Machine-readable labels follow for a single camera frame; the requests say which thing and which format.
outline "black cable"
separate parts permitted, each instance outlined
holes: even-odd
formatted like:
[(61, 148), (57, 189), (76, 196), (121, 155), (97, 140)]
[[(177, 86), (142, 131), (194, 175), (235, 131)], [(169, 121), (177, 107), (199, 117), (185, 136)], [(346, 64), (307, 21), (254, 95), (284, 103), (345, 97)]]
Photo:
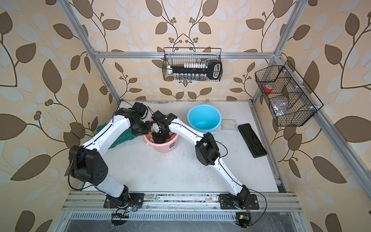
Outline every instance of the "black cable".
[(265, 213), (265, 211), (267, 210), (267, 199), (265, 198), (265, 196), (263, 195), (263, 194), (261, 194), (261, 193), (259, 193), (260, 195), (262, 195), (263, 197), (264, 197), (264, 199), (265, 199), (265, 209), (264, 209), (264, 211), (263, 211), (263, 213), (262, 213), (262, 215), (254, 222), (254, 223), (252, 223), (251, 225), (248, 225), (248, 226), (252, 226), (252, 225), (255, 225), (259, 220), (260, 220), (260, 218), (262, 218), (262, 216), (264, 215), (264, 213)]
[[(75, 160), (75, 158), (71, 161), (69, 171), (71, 170), (72, 162), (73, 162), (74, 160)], [(89, 186), (87, 186), (87, 187), (85, 187), (85, 188), (82, 188), (82, 189), (75, 189), (74, 187), (71, 186), (71, 183), (70, 183), (70, 181), (69, 181), (69, 176), (70, 176), (70, 173), (68, 173), (68, 177), (67, 177), (67, 179), (68, 179), (68, 185), (69, 185), (70, 188), (72, 188), (73, 190), (83, 190), (83, 189), (89, 188), (89, 187), (91, 187), (91, 186), (94, 186), (94, 185), (89, 185)]]

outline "black wire basket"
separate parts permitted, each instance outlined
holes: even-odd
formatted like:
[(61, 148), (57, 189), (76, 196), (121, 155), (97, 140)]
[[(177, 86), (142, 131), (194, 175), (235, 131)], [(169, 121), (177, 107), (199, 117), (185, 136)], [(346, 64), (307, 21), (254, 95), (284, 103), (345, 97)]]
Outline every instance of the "black wire basket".
[(220, 81), (221, 48), (164, 48), (165, 81)]
[[(272, 65), (255, 73), (256, 83), (269, 107), (277, 126), (304, 125), (322, 106), (319, 97), (303, 79), (302, 84), (296, 83), (289, 71), (290, 67)], [(318, 99), (314, 103), (305, 95), (303, 88), (313, 93)]]

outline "brown leaf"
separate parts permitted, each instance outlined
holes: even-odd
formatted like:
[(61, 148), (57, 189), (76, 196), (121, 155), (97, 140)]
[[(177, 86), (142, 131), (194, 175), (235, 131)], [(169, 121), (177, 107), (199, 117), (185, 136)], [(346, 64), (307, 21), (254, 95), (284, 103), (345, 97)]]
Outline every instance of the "brown leaf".
[(57, 23), (57, 24), (53, 25), (53, 28), (61, 37), (65, 38), (65, 39), (72, 39), (73, 38), (72, 31), (67, 25), (65, 25), (63, 23)]
[(275, 130), (275, 132), (278, 133), (279, 128), (274, 120), (272, 120), (272, 125), (273, 125), (273, 129)]
[(234, 92), (234, 93), (240, 93), (242, 92), (242, 89), (241, 88), (233, 88), (233, 89), (229, 89), (230, 91)]
[(234, 82), (237, 82), (237, 83), (242, 83), (242, 79), (239, 78), (239, 77), (235, 77), (233, 78)]
[(310, 26), (305, 24), (298, 27), (293, 36), (294, 40), (303, 39), (308, 34), (310, 28), (311, 28)]
[(86, 28), (86, 26), (84, 24), (81, 26), (84, 29), (86, 36), (89, 36), (88, 29)]
[(108, 90), (107, 90), (107, 87), (106, 86), (102, 86), (99, 88), (99, 91), (103, 94), (103, 95), (106, 95), (108, 93)]
[(88, 104), (89, 94), (88, 89), (86, 88), (85, 84), (82, 84), (80, 91), (79, 91), (79, 105), (81, 108), (85, 108)]
[(160, 88), (160, 91), (161, 91), (161, 93), (163, 93), (165, 95), (168, 95), (168, 96), (173, 95), (172, 91), (170, 89), (167, 89), (167, 88)]
[(28, 63), (36, 54), (36, 44), (30, 43), (20, 46), (16, 50), (16, 57), (21, 63)]
[(33, 212), (24, 210), (18, 218), (15, 232), (29, 232), (35, 224)]
[(182, 99), (183, 96), (184, 96), (184, 92), (177, 92), (177, 94), (175, 95), (175, 98)]
[(289, 140), (294, 134), (296, 134), (296, 127), (287, 126), (283, 130), (283, 137)]
[(129, 83), (135, 83), (135, 82), (137, 82), (137, 80), (138, 79), (136, 77), (130, 78)]
[(142, 91), (142, 89), (130, 88), (129, 91), (132, 92), (132, 93), (139, 93), (140, 91)]
[(51, 60), (45, 63), (42, 75), (46, 87), (56, 94), (62, 87), (62, 78)]
[(65, 144), (68, 148), (80, 146), (80, 139), (71, 132), (64, 132), (63, 139), (65, 140)]
[(251, 72), (251, 70), (253, 70), (255, 68), (255, 62), (252, 62), (248, 68), (247, 68), (247, 72)]
[(68, 176), (70, 173), (69, 173), (69, 169), (70, 169), (70, 164), (68, 165), (68, 167), (66, 168), (66, 172), (65, 172), (65, 175), (64, 176)]
[(311, 222), (313, 232), (324, 232), (316, 223)]
[(211, 52), (211, 47), (205, 48), (202, 52)]
[(325, 56), (331, 64), (337, 65), (340, 63), (342, 55), (343, 53), (339, 48), (328, 44), (325, 45)]
[(93, 122), (90, 125), (90, 129), (95, 131), (96, 127), (98, 126), (98, 116), (95, 116)]
[(292, 71), (295, 71), (295, 60), (291, 56), (287, 57), (287, 64), (292, 69)]
[(287, 145), (289, 146), (290, 150), (296, 151), (297, 149), (300, 148), (302, 141), (303, 141), (302, 134), (294, 134), (287, 142)]
[(319, 82), (319, 70), (316, 62), (312, 61), (304, 75), (303, 85), (311, 94)]
[(71, 59), (71, 70), (75, 70), (80, 65), (80, 55), (76, 55)]
[(10, 32), (13, 28), (13, 21), (7, 12), (0, 14), (0, 33), (6, 34)]
[(147, 99), (145, 96), (137, 97), (136, 100), (146, 101)]
[(344, 139), (351, 143), (371, 140), (371, 122), (358, 116), (347, 116), (335, 123), (335, 127)]
[(309, 4), (310, 6), (316, 6), (316, 5), (317, 5), (317, 1), (318, 1), (318, 0), (309, 0), (309, 1), (308, 1), (308, 4)]
[(42, 223), (36, 230), (35, 232), (47, 232), (47, 230), (49, 229), (51, 223), (52, 223), (52, 219), (50, 220), (47, 220), (46, 222)]
[(167, 23), (166, 22), (159, 22), (156, 26), (155, 33), (157, 35), (162, 35), (167, 31)]
[(207, 94), (209, 94), (211, 92), (211, 90), (212, 90), (212, 87), (201, 89), (200, 95), (201, 96), (207, 95)]
[(209, 17), (214, 14), (216, 8), (218, 7), (218, 0), (207, 0), (202, 6), (202, 13), (204, 16)]
[(290, 159), (289, 166), (290, 166), (292, 173), (294, 173), (294, 175), (296, 175), (298, 178), (301, 178), (298, 166), (296, 165), (295, 161)]
[(164, 62), (160, 60), (152, 60), (152, 63), (159, 68), (162, 68), (162, 65), (164, 64)]
[(168, 76), (164, 79), (164, 81), (173, 81), (173, 80), (175, 80), (175, 77), (173, 76)]
[(326, 216), (325, 224), (328, 232), (342, 232), (338, 216), (335, 213)]
[(20, 167), (10, 179), (15, 181), (31, 179), (44, 171), (45, 168), (49, 165), (50, 160), (51, 157), (46, 154), (33, 157), (22, 167)]
[(339, 170), (327, 159), (321, 156), (316, 156), (313, 158), (313, 165), (321, 174), (321, 176), (323, 176), (327, 180), (337, 184), (343, 184), (347, 182), (343, 175), (339, 172)]
[(109, 93), (108, 95), (108, 100), (109, 100), (109, 103), (111, 104), (112, 103), (112, 100), (113, 100), (113, 96), (111, 93)]
[(91, 67), (90, 67), (90, 60), (89, 60), (89, 57), (86, 56), (86, 57), (84, 58), (84, 63), (85, 63), (86, 70), (88, 71), (88, 73), (90, 73)]
[(194, 100), (197, 98), (197, 94), (194, 92), (188, 92), (188, 97)]
[(293, 0), (276, 0), (273, 6), (273, 15), (276, 18), (282, 17), (290, 9)]
[(257, 52), (257, 49), (252, 48), (252, 49), (249, 49), (249, 50), (246, 50), (246, 51), (243, 51), (243, 52)]
[(235, 98), (235, 97), (231, 97), (231, 96), (227, 96), (227, 101), (236, 101), (237, 100), (237, 98)]
[(71, 131), (74, 133), (79, 139), (85, 137), (85, 128), (81, 123), (72, 122), (70, 123)]
[(349, 35), (355, 36), (355, 34), (357, 34), (358, 32), (358, 29), (359, 29), (359, 19), (355, 14), (350, 13), (345, 22), (345, 31)]
[(285, 29), (286, 24), (282, 24), (281, 29), (279, 30), (279, 36), (282, 35), (283, 30)]
[(151, 14), (156, 17), (160, 17), (162, 15), (162, 6), (156, 0), (145, 0), (148, 10)]
[(117, 19), (106, 19), (102, 22), (102, 25), (107, 30), (116, 30), (120, 26), (120, 23)]
[(121, 72), (121, 73), (124, 72), (124, 69), (121, 67), (121, 65), (119, 65), (119, 64), (116, 63), (116, 62), (115, 62), (115, 67), (116, 67), (116, 69), (117, 69), (119, 72)]
[(198, 29), (200, 30), (201, 33), (203, 33), (205, 35), (210, 35), (211, 34), (211, 28), (207, 24), (207, 22), (199, 22), (198, 23)]
[(73, 5), (82, 16), (87, 19), (93, 17), (93, 8), (89, 0), (72, 0)]
[(8, 140), (20, 135), (27, 124), (17, 116), (0, 114), (0, 140)]
[(263, 28), (264, 21), (262, 19), (248, 19), (248, 20), (246, 20), (246, 25), (251, 30), (259, 30), (259, 29)]
[(56, 4), (57, 3), (57, 0), (45, 0), (45, 3), (47, 4), (47, 5), (54, 5), (54, 4)]

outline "aluminum frame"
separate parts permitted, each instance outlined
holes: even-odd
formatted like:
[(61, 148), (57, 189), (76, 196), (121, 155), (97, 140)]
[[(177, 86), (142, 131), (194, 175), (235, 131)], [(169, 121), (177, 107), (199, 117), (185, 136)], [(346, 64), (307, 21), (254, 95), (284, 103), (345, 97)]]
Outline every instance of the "aluminum frame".
[[(275, 62), (278, 65), (284, 65), (285, 60), (282, 57), (277, 57)], [(291, 76), (297, 83), (301, 83), (303, 80), (298, 77), (293, 71), (290, 71)], [(310, 98), (311, 101), (316, 102), (314, 97), (307, 91), (306, 88), (302, 88), (305, 95)], [(348, 168), (361, 185), (368, 198), (371, 200), (371, 172), (366, 168), (365, 164), (358, 157), (357, 153), (349, 145), (349, 143), (340, 134), (334, 123), (328, 118), (325, 110), (321, 108), (313, 116), (331, 144), (335, 147), (336, 151), (342, 157), (347, 164)]]
[(66, 18), (70, 22), (72, 28), (75, 30), (77, 37), (80, 39), (80, 42), (82, 43), (82, 46), (86, 50), (86, 53), (90, 57), (90, 60), (93, 62), (94, 66), (97, 68), (102, 81), (106, 84), (108, 90), (112, 94), (115, 101), (120, 100), (119, 94), (116, 92), (116, 89), (111, 82), (108, 74), (106, 73), (106, 70), (103, 67), (103, 64), (99, 61), (98, 58), (95, 57), (93, 53), (93, 46), (90, 44), (89, 38), (86, 36), (84, 29), (80, 25), (79, 20), (77, 19), (76, 15), (74, 14), (70, 2), (68, 0), (57, 0), (59, 3), (59, 6), (63, 13), (66, 15)]

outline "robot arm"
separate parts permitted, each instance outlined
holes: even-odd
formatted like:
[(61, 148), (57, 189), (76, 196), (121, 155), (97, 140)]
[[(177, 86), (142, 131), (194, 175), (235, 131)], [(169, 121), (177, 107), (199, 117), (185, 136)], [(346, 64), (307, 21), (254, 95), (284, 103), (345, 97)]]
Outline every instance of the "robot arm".
[(80, 147), (73, 146), (69, 151), (71, 176), (89, 182), (100, 191), (116, 198), (118, 207), (125, 205), (129, 199), (128, 188), (109, 174), (102, 157), (125, 130), (131, 128), (133, 135), (148, 134), (151, 131), (150, 122), (142, 121), (147, 110), (147, 107), (139, 102), (129, 109), (120, 108), (98, 134)]
[(200, 163), (212, 167), (218, 176), (224, 180), (230, 193), (230, 199), (232, 199), (230, 204), (234, 204), (240, 209), (248, 205), (247, 199), (249, 198), (250, 191), (225, 165), (223, 159), (220, 157), (219, 148), (211, 133), (203, 134), (190, 128), (174, 114), (165, 116), (159, 111), (156, 111), (152, 119), (157, 124), (155, 127), (159, 129), (158, 132), (155, 131), (152, 133), (152, 138), (155, 143), (162, 143), (170, 138), (170, 132), (180, 135), (195, 146), (196, 157)]

